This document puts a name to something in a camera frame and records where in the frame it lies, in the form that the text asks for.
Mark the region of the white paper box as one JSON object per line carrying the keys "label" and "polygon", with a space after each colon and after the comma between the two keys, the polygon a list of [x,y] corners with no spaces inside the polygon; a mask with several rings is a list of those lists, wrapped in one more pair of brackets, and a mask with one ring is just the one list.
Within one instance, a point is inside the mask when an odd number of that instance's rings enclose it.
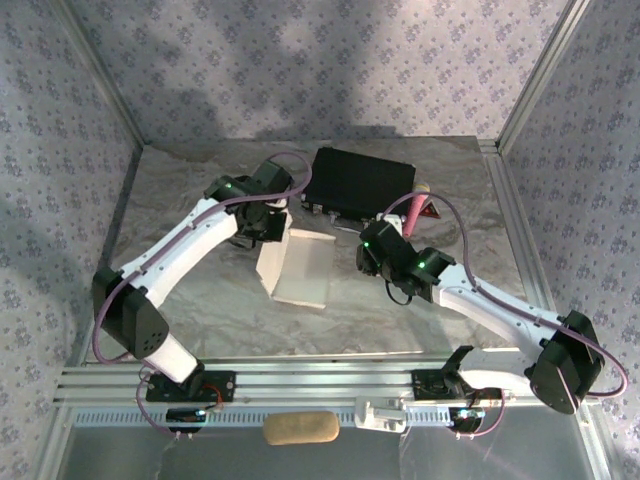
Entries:
{"label": "white paper box", "polygon": [[288,211],[282,238],[263,243],[256,272],[268,296],[277,302],[324,309],[328,302],[336,237],[292,228]]}

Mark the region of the pink toy microphone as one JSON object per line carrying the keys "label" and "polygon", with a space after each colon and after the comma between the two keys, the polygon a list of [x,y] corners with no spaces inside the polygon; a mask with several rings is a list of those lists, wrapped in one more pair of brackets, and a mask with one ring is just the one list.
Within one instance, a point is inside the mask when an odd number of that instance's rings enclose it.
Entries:
{"label": "pink toy microphone", "polygon": [[418,218],[428,199],[429,192],[430,186],[428,184],[416,184],[414,186],[414,195],[412,196],[407,218],[403,226],[403,236],[405,238],[410,238],[413,234]]}

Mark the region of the black carrying case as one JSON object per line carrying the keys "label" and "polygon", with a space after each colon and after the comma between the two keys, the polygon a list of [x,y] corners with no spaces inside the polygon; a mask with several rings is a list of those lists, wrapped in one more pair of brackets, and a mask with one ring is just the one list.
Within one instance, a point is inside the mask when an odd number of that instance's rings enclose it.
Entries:
{"label": "black carrying case", "polygon": [[411,164],[321,147],[301,205],[314,215],[327,216],[336,230],[359,233],[413,190],[415,175]]}

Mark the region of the white plastic clamp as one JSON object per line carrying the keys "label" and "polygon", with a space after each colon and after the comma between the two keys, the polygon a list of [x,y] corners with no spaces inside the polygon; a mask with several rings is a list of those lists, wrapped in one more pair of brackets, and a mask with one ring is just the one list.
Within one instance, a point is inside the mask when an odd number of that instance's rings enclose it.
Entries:
{"label": "white plastic clamp", "polygon": [[359,429],[402,434],[407,427],[406,406],[400,398],[357,397],[354,424]]}

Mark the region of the tan oblong sponge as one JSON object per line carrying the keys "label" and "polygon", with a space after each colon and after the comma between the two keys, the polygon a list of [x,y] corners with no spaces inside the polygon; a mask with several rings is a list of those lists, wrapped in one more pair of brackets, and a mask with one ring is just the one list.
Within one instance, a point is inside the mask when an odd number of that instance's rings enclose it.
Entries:
{"label": "tan oblong sponge", "polygon": [[338,437],[340,421],[329,411],[275,413],[265,418],[262,431],[271,446],[328,443]]}

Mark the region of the small black circuit board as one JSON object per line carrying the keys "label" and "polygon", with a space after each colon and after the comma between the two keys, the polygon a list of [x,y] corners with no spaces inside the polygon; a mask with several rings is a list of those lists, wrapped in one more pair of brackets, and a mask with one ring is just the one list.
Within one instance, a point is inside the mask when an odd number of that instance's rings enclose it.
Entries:
{"label": "small black circuit board", "polygon": [[461,435],[475,435],[480,432],[486,413],[481,408],[454,407],[449,409],[449,416],[451,431]]}
{"label": "small black circuit board", "polygon": [[175,434],[195,434],[206,421],[207,412],[199,408],[170,408],[165,414],[168,429]]}

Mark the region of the aluminium front frame rail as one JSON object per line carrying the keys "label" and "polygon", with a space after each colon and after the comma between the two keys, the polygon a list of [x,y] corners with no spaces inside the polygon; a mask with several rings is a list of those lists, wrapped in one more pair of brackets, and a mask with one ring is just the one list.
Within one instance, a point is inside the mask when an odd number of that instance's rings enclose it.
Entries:
{"label": "aluminium front frame rail", "polygon": [[[359,396],[408,399],[413,394],[411,372],[440,366],[439,361],[348,358],[210,363],[206,368],[236,374],[234,402],[241,405],[342,406]],[[132,406],[139,370],[134,364],[66,368],[54,402],[78,407]]]}

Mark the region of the aluminium right side rail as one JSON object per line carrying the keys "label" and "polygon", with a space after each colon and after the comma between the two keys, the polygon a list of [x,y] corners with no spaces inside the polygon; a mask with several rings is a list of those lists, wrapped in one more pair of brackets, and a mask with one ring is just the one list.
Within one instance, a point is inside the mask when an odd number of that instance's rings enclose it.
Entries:
{"label": "aluminium right side rail", "polygon": [[526,298],[536,307],[558,312],[509,165],[494,141],[480,139],[478,143],[506,223]]}

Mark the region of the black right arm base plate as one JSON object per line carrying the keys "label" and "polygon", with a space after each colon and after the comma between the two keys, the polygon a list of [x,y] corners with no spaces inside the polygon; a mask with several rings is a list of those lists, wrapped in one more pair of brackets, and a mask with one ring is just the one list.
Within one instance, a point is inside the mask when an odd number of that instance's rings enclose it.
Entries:
{"label": "black right arm base plate", "polygon": [[500,400],[498,388],[477,389],[468,384],[457,372],[449,370],[413,370],[411,385],[414,399],[422,400]]}

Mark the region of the aluminium left side rail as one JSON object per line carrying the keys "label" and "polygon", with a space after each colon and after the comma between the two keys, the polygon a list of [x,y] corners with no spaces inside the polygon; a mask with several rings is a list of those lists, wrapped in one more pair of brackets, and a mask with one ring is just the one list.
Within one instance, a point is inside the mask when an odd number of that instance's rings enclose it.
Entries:
{"label": "aluminium left side rail", "polygon": [[[98,259],[96,267],[97,270],[100,270],[102,267],[109,266],[111,260],[113,259],[116,242],[121,231],[122,222],[135,181],[135,176],[144,151],[144,147],[145,145],[142,145],[141,147],[135,147],[132,151],[130,162],[124,176],[119,195],[117,197],[117,202],[115,204],[113,214],[111,215],[106,239],[104,241],[100,257]],[[68,366],[84,366],[86,363],[87,354],[92,343],[92,335],[95,325],[95,318],[93,316],[94,308],[92,295],[89,295],[89,314],[91,315],[91,317],[85,322],[83,328],[80,330],[76,337],[76,343],[73,346],[72,355],[67,363]]]}

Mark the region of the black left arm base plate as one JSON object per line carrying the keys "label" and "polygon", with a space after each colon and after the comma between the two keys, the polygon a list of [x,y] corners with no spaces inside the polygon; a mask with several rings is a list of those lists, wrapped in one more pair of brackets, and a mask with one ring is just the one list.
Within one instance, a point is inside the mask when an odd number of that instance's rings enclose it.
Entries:
{"label": "black left arm base plate", "polygon": [[152,374],[145,400],[152,403],[206,403],[232,402],[236,387],[233,371],[203,370],[182,384],[171,381],[163,374]]}

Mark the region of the aluminium left corner post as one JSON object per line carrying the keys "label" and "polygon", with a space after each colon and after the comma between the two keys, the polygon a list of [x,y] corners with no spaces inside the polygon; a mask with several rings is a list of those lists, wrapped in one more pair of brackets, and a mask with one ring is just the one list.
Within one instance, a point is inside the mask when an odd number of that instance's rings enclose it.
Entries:
{"label": "aluminium left corner post", "polygon": [[69,41],[78,53],[96,87],[120,123],[123,131],[136,150],[145,146],[143,135],[121,94],[113,75],[83,25],[81,17],[70,0],[48,0],[51,9],[64,28]]}

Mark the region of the aluminium corner post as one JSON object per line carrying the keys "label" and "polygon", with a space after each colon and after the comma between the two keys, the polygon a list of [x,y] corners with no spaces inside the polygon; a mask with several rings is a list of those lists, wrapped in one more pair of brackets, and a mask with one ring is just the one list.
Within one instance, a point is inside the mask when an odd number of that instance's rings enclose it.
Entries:
{"label": "aluminium corner post", "polygon": [[145,146],[143,135],[121,94],[113,75],[83,25],[81,17],[70,0],[48,0],[51,9],[64,28],[69,41],[78,53],[96,87],[120,123],[123,131],[136,150]]}
{"label": "aluminium corner post", "polygon": [[523,130],[591,2],[592,0],[567,0],[511,113],[495,140],[497,152],[501,156],[511,150]]}

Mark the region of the aluminium right corner post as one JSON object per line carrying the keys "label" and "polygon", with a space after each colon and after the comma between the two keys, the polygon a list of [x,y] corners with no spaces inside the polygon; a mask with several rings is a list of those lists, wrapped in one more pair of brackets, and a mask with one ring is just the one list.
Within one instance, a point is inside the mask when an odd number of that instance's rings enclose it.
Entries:
{"label": "aluminium right corner post", "polygon": [[511,150],[523,130],[591,2],[592,0],[567,0],[511,113],[495,140],[497,152],[501,156]]}

